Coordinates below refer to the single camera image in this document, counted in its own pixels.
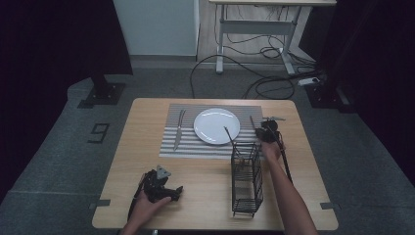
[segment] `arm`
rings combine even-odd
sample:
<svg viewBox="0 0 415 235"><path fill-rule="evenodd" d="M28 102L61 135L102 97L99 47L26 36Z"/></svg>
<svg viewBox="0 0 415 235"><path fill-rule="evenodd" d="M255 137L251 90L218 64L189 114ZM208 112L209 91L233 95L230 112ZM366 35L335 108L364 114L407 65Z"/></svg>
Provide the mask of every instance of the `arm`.
<svg viewBox="0 0 415 235"><path fill-rule="evenodd" d="M153 215L164 205L171 201L170 197L163 198L156 203L151 203L144 191L138 195L131 217L121 230L120 235L135 235L140 227L148 222Z"/></svg>
<svg viewBox="0 0 415 235"><path fill-rule="evenodd" d="M262 142L262 153L266 157L271 173L278 208L287 234L317 234L301 195L288 179L278 163L281 156L277 143Z"/></svg>

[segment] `person's left hand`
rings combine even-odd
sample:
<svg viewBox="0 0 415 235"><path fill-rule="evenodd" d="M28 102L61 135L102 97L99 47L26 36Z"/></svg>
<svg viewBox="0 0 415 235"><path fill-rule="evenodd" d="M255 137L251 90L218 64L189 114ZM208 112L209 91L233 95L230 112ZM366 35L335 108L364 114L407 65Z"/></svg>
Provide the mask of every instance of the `person's left hand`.
<svg viewBox="0 0 415 235"><path fill-rule="evenodd" d="M138 195L137 203L134 206L131 216L122 229L121 234L136 234L138 229L143 226L143 224L148 222L160 208L169 202L171 202L171 198L166 197L155 203L152 203L149 201L146 193L141 191Z"/></svg>

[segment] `metal basket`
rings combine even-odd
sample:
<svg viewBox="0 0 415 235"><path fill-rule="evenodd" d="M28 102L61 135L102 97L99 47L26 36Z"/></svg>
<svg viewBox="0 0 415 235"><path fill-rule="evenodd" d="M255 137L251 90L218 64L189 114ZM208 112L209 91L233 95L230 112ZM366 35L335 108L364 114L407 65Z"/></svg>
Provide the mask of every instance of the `metal basket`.
<svg viewBox="0 0 415 235"><path fill-rule="evenodd" d="M262 171L255 143L232 143L232 212L250 213L262 204Z"/></svg>

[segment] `striped placemat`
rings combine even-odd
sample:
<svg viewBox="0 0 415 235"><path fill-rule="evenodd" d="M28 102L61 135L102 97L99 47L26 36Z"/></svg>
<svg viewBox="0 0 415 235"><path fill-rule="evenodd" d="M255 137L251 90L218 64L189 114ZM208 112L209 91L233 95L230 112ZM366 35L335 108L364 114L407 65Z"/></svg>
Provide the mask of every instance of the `striped placemat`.
<svg viewBox="0 0 415 235"><path fill-rule="evenodd" d="M193 123L196 116L204 110L219 108L233 113L241 124L241 131L235 138L235 142L256 142L254 123L259 125L262 121L262 109L260 106L218 106L218 105L188 105L171 104L168 109L167 121L161 142L160 157L167 158L192 158L192 159L230 159L232 144L212 145L201 140L195 133ZM177 133L177 123L181 110L186 110L182 121L182 137L180 145L173 150Z"/></svg>

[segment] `tabletop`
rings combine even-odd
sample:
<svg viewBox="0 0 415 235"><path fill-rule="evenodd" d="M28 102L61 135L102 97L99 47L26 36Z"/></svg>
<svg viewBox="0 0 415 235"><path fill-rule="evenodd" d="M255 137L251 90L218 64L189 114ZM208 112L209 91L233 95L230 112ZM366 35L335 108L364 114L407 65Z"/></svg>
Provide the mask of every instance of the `tabletop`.
<svg viewBox="0 0 415 235"><path fill-rule="evenodd" d="M335 6L336 0L209 0L219 5Z"/></svg>
<svg viewBox="0 0 415 235"><path fill-rule="evenodd" d="M292 101L214 99L136 99L121 134L101 200L93 217L97 228L121 228L143 173L161 165L171 172L166 188L184 187L178 202L163 208L148 223L149 229L283 230L270 179L262 162L263 203L254 217L233 216L231 163L224 159L160 157L168 110L172 104L260 106L265 117L279 117L294 185L303 197L318 230L335 230L338 222L312 154L297 108Z"/></svg>

